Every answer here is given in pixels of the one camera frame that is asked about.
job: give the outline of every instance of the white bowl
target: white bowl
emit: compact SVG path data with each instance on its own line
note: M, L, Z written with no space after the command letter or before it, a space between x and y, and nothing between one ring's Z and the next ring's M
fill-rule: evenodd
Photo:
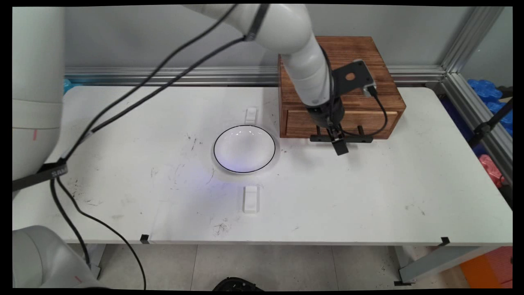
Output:
M213 153L225 169L250 173L264 168L275 156L275 141L264 129L240 125L222 132L216 139Z

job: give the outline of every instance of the cable connector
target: cable connector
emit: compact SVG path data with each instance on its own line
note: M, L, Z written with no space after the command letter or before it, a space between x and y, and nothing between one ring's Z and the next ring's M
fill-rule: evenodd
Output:
M377 96L378 93L377 93L377 89L375 89L374 86L369 86L367 88L367 91L369 92L369 94L371 94L373 97Z

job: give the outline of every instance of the table leg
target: table leg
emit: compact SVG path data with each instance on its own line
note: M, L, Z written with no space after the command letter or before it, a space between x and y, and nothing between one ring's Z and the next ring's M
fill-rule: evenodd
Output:
M410 261L402 246L395 247L400 263L400 279L403 283L414 283L417 279L434 275L457 266L498 246L443 246L415 261Z
M87 244L85 247L88 249L89 259L91 260L91 272L96 279L100 276L100 260L104 255L106 244Z

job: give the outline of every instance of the white table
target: white table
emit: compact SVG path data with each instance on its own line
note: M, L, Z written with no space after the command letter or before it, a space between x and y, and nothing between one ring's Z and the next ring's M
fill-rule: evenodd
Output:
M70 90L49 161L129 89ZM140 89L116 109L153 90ZM83 210L130 243L145 234L152 244L434 246L447 237L441 248L474 246L468 253L512 245L512 210L436 95L427 88L399 91L407 108L391 137L348 144L349 153L336 156L331 144L278 137L277 88L170 87L85 141L62 181ZM224 130L244 123L248 107L257 107L256 124L275 138L277 153L264 169L235 175L213 161L212 147ZM246 185L260 187L254 215L242 212ZM57 191L86 243L121 243ZM49 183L13 201L13 229L31 225L77 242Z

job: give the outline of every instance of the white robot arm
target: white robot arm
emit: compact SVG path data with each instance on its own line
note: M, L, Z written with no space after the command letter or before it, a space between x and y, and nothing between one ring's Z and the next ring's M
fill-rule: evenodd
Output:
M225 20L248 34L261 4L239 4ZM186 7L220 18L231 4ZM330 118L331 74L303 4L271 4L255 41L280 53L295 89L318 126ZM13 8L13 180L35 174L58 141L64 72L64 9ZM13 287L99 287L82 259L51 231L13 232Z
M239 4L225 20L247 35L261 4ZM185 7L218 19L232 4L187 4ZM329 71L311 29L304 4L271 4L255 42L281 54L284 67L302 102L309 107L329 101Z

